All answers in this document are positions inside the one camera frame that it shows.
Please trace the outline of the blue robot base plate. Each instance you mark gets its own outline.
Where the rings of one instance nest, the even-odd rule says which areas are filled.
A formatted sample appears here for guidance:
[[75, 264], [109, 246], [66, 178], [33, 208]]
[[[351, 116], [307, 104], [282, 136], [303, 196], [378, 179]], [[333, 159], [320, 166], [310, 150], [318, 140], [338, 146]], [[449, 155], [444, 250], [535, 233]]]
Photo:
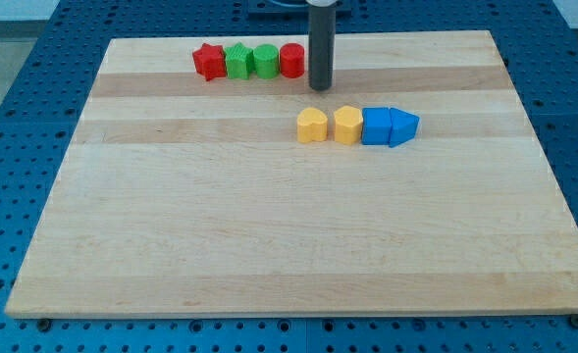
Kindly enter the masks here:
[[309, 4], [306, 0], [246, 0], [246, 13], [250, 18], [266, 18], [271, 16], [308, 15]]

